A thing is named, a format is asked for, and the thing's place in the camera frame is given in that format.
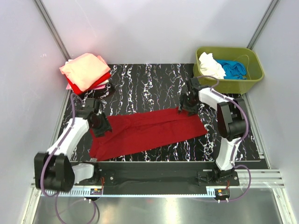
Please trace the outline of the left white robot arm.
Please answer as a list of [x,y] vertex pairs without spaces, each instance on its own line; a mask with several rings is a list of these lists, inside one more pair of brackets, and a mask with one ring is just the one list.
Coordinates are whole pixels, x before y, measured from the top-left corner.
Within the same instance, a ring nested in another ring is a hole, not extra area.
[[34,157],[35,185],[45,196],[48,191],[55,195],[69,192],[74,184],[86,180],[95,185],[101,179],[101,173],[91,162],[72,165],[71,155],[81,138],[92,131],[96,137],[102,137],[112,131],[104,113],[98,113],[101,102],[87,98],[80,109],[72,107],[72,118],[56,142],[44,153]]

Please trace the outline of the right aluminium frame post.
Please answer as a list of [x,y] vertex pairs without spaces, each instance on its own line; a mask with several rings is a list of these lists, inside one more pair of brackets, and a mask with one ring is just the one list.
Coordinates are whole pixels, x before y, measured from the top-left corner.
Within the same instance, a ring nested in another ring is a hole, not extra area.
[[257,28],[255,29],[248,45],[247,48],[252,50],[258,41],[259,37],[261,36],[263,30],[265,29],[267,23],[269,22],[271,16],[275,12],[276,8],[278,7],[279,3],[281,0],[271,0],[266,11],[264,12]]

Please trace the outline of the left aluminium frame post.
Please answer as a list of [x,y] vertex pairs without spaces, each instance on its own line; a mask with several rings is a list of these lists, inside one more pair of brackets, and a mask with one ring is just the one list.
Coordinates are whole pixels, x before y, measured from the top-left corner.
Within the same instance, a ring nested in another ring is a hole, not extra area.
[[61,38],[61,36],[58,33],[58,30],[56,29],[56,26],[54,22],[52,21],[49,12],[47,11],[44,3],[42,0],[33,0],[35,6],[37,7],[37,10],[39,11],[42,19],[45,22],[46,27],[48,28],[49,32],[51,33],[55,43],[57,44],[60,52],[62,53],[64,59],[67,61],[71,59],[71,56]]

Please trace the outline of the folded red t-shirt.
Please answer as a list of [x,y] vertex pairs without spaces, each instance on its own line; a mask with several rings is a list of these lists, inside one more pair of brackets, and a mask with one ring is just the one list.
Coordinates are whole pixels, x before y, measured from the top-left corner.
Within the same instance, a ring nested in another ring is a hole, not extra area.
[[97,90],[97,89],[103,89],[103,87],[108,83],[108,79],[111,77],[110,72],[107,72],[102,77],[100,77],[96,82],[94,82],[88,89],[82,91],[79,89],[79,87],[76,84],[73,84],[68,78],[66,78],[68,84],[66,89],[70,90],[72,89],[73,92],[77,95],[80,95],[86,91],[90,90]]

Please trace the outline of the folded peach t-shirt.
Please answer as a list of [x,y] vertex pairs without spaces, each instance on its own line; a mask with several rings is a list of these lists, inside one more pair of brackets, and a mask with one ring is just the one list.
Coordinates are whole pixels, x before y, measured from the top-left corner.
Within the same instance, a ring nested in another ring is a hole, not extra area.
[[110,71],[110,67],[97,56],[85,53],[73,60],[69,60],[59,68],[62,75],[76,84],[80,90],[88,89],[100,77]]

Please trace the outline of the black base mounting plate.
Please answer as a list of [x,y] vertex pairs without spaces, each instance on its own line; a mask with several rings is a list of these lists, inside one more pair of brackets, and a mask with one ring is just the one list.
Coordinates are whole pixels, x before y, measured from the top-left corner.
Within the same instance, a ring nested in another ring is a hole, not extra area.
[[80,185],[103,186],[106,196],[179,196],[199,195],[206,187],[237,187],[236,172],[227,179],[212,177],[216,169],[213,162],[112,162],[93,163],[95,174]]

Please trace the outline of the folded pink t-shirt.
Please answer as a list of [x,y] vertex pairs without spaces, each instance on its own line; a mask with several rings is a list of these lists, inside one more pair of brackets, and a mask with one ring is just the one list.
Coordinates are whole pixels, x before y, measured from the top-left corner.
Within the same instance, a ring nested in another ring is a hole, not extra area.
[[[102,62],[104,62],[106,64],[106,61],[101,57],[101,56],[97,56]],[[105,87],[105,85],[108,83],[108,79],[110,77],[106,77],[105,79],[102,80],[102,82],[97,82],[97,84],[94,87],[91,87],[89,90],[98,90],[98,89],[103,89]],[[72,90],[72,87],[70,84],[67,84],[66,86],[66,90]]]

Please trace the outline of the aluminium frame post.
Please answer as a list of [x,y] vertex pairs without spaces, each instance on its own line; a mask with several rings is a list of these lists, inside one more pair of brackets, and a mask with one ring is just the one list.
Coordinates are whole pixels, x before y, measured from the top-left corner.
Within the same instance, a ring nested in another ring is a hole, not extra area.
[[71,56],[61,38],[61,36],[58,33],[58,30],[56,29],[56,26],[54,22],[52,21],[49,12],[47,11],[44,3],[42,0],[33,0],[35,6],[37,7],[37,10],[39,11],[42,19],[45,22],[46,27],[48,28],[49,32],[51,33],[55,43],[57,44],[60,52],[62,53],[64,59],[67,61],[71,59]]
[[271,0],[266,11],[264,12],[257,28],[255,29],[248,45],[247,48],[252,50],[258,41],[259,37],[261,36],[263,30],[265,29],[267,23],[269,22],[271,16],[275,12],[276,8],[278,7],[279,3],[281,0]]

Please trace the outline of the crumpled white t-shirt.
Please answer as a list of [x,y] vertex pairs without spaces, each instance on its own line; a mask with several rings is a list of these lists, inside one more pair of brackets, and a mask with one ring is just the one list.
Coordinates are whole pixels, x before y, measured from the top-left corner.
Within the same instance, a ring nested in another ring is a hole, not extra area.
[[226,76],[223,67],[220,63],[214,60],[212,53],[207,54],[206,52],[203,52],[200,55],[199,70],[202,75],[212,76],[216,79],[224,79],[224,77]]

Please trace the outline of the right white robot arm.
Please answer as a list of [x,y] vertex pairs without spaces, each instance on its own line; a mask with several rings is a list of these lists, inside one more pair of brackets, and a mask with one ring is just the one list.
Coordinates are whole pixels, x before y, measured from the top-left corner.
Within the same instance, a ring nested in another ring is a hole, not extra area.
[[203,172],[197,179],[200,184],[223,185],[237,180],[235,170],[240,165],[235,164],[237,149],[248,135],[249,119],[245,102],[242,98],[231,98],[217,92],[214,87],[201,85],[198,77],[186,82],[187,92],[180,96],[178,112],[188,112],[188,115],[198,113],[199,104],[204,103],[217,112],[217,127],[221,136],[221,147],[211,171]]

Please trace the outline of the crumpled blue t-shirt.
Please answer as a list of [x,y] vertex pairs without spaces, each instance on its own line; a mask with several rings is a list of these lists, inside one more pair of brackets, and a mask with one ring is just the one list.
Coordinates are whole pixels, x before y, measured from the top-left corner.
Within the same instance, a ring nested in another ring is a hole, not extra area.
[[225,71],[224,79],[245,80],[247,70],[245,66],[238,61],[216,60]]

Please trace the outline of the dark red t-shirt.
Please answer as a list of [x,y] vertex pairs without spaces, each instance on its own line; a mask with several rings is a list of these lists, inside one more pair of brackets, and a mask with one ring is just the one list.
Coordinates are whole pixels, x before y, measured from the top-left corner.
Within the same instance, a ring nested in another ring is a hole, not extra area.
[[102,137],[96,137],[91,131],[89,155],[98,161],[152,150],[207,133],[198,115],[190,116],[178,108],[108,116],[107,119],[112,131]]

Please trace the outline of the olive green plastic bin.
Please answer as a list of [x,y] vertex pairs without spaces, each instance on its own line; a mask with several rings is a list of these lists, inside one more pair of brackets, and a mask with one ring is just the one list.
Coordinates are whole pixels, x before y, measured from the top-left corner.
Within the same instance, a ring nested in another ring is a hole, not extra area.
[[212,47],[204,46],[197,49],[196,63],[193,66],[195,77],[201,76],[199,69],[199,56],[202,53],[212,53],[214,59],[229,60],[242,63],[246,68],[246,79],[221,79],[215,90],[220,93],[244,94],[247,93],[256,83],[264,78],[264,72],[260,61],[254,51],[248,48],[238,47]]

